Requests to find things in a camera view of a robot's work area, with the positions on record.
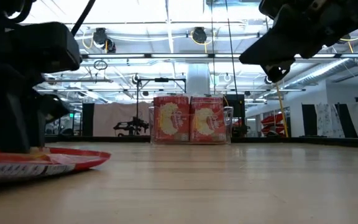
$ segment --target black cable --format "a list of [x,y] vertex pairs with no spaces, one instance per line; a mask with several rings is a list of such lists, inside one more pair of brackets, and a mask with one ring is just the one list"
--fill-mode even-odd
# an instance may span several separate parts
[[236,101],[237,103],[240,104],[240,112],[241,112],[241,126],[243,126],[243,124],[245,124],[245,121],[242,120],[242,118],[244,117],[244,112],[242,110],[242,103],[239,102],[239,94],[237,91],[237,82],[236,82],[236,69],[234,68],[234,57],[233,57],[233,43],[232,43],[232,39],[231,39],[231,29],[230,29],[230,19],[229,19],[229,7],[227,6],[227,0],[225,0],[226,3],[226,13],[227,13],[227,25],[229,26],[229,37],[230,37],[230,50],[231,50],[231,62],[233,64],[233,77],[234,77],[234,89],[236,91]]
[[82,12],[80,18],[78,18],[77,22],[75,23],[75,25],[73,26],[73,28],[71,30],[71,34],[73,34],[73,36],[75,36],[77,34],[77,32],[80,29],[82,23],[84,23],[84,20],[88,16],[88,14],[90,13],[95,1],[96,0],[89,0],[88,1],[88,4],[86,5],[84,11]]
[[211,28],[212,28],[212,54],[214,54],[214,57],[212,58],[212,64],[214,67],[214,95],[216,94],[216,77],[215,77],[215,46],[214,46],[214,18],[213,18],[213,7],[214,7],[214,1],[211,1]]
[[23,9],[20,12],[20,14],[18,16],[16,16],[15,18],[10,19],[10,21],[14,22],[14,23],[23,22],[27,18],[27,16],[30,15],[31,7],[32,7],[32,0],[25,0]]

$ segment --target wall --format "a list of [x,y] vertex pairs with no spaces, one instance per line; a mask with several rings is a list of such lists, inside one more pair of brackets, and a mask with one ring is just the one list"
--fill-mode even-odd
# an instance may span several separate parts
[[329,104],[355,103],[356,97],[358,97],[358,85],[328,83],[327,96]]
[[[319,82],[316,86],[305,87],[306,91],[289,92],[284,96],[283,107],[290,107],[291,113],[291,135],[299,137],[305,134],[303,128],[302,104],[327,103],[327,91],[325,80]],[[246,117],[255,116],[272,110],[279,110],[278,100],[268,101],[267,105],[253,106],[246,112]]]

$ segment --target red plate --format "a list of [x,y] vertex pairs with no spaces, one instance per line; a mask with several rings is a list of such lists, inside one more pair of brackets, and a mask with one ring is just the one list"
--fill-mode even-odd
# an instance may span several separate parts
[[42,154],[0,152],[0,180],[15,180],[86,170],[108,159],[110,153],[45,147]]

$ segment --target wooden table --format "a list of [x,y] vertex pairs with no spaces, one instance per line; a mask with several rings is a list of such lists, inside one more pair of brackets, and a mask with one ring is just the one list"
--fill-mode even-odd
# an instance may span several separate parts
[[97,170],[0,190],[0,223],[358,224],[358,149],[61,143]]

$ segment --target ceiling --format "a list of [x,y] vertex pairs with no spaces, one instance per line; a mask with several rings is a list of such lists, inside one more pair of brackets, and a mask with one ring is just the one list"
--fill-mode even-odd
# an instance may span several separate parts
[[[163,53],[163,54],[235,54],[242,53],[257,40],[257,35],[266,33],[273,21],[266,19],[259,10],[258,0],[228,0],[228,13],[223,4],[212,8],[204,0],[97,0],[81,26],[76,39],[82,54],[104,54],[104,50],[90,47],[91,35],[95,28],[104,27],[109,38],[117,48],[117,54]],[[69,29],[79,18],[88,0],[38,0],[33,4],[30,16],[23,22],[59,21]],[[208,45],[198,45],[190,37],[195,27],[204,27],[208,36]],[[321,53],[348,51],[347,45],[335,45],[323,49]],[[132,77],[141,78],[183,78],[188,75],[189,63],[195,60],[155,60],[106,59],[108,67],[98,71],[93,67],[95,60],[85,60],[81,68],[74,72],[47,74],[48,78],[58,80],[56,83],[43,83],[40,90],[49,89],[135,89]],[[242,65],[239,62],[201,62],[209,64],[211,87],[229,88],[234,85],[233,73],[236,74],[238,88],[264,88],[264,71],[256,65]],[[292,66],[287,80],[304,72],[315,63],[296,63]],[[181,91],[175,83],[151,83],[147,88],[169,88]],[[94,92],[81,96],[77,92],[59,93],[69,102],[133,102],[135,93],[123,91]]]

